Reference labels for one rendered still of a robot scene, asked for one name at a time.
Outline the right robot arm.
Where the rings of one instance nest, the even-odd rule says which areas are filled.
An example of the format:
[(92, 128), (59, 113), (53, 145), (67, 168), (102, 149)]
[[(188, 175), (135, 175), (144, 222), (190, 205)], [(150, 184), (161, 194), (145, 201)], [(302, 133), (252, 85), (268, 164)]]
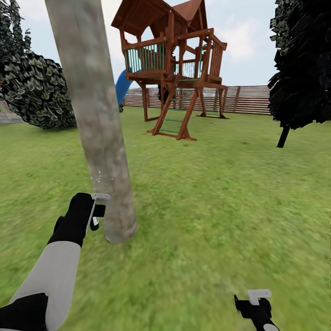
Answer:
[(249, 300), (238, 300), (235, 295), (236, 309), (240, 310), (243, 318), (252, 319), (257, 331), (279, 331), (271, 321), (271, 309), (267, 297), (272, 293), (269, 289), (248, 290)]

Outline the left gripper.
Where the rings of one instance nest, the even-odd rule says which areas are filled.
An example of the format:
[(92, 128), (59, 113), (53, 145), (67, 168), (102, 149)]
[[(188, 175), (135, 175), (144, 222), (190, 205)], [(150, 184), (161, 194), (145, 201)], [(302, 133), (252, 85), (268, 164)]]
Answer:
[(105, 205), (95, 204), (95, 210), (92, 213), (92, 217), (100, 217), (100, 218), (104, 217), (105, 209), (106, 209)]

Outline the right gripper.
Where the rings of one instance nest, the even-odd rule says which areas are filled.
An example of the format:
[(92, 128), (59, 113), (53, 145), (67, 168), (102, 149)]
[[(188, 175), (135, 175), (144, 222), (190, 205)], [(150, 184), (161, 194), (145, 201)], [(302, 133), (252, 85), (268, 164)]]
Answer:
[(267, 300), (258, 299), (259, 305), (252, 305), (249, 300), (238, 300), (236, 295), (234, 297), (236, 309), (240, 310), (243, 318), (250, 318), (254, 321), (255, 315), (258, 313), (265, 314), (269, 318), (272, 317), (270, 305)]

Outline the pesticide atomizer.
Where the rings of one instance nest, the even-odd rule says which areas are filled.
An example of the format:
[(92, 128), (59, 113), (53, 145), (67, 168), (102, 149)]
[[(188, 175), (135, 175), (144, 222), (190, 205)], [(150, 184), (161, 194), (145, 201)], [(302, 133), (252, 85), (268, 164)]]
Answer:
[(99, 228), (98, 217), (92, 217), (89, 223), (91, 230), (95, 231)]

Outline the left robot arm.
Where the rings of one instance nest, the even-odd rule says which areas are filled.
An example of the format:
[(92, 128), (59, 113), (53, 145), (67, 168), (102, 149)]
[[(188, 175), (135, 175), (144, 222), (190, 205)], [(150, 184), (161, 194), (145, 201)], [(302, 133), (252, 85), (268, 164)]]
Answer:
[(57, 331), (72, 302), (81, 246), (92, 217), (104, 217), (109, 194), (77, 193), (23, 284), (0, 308), (0, 331)]

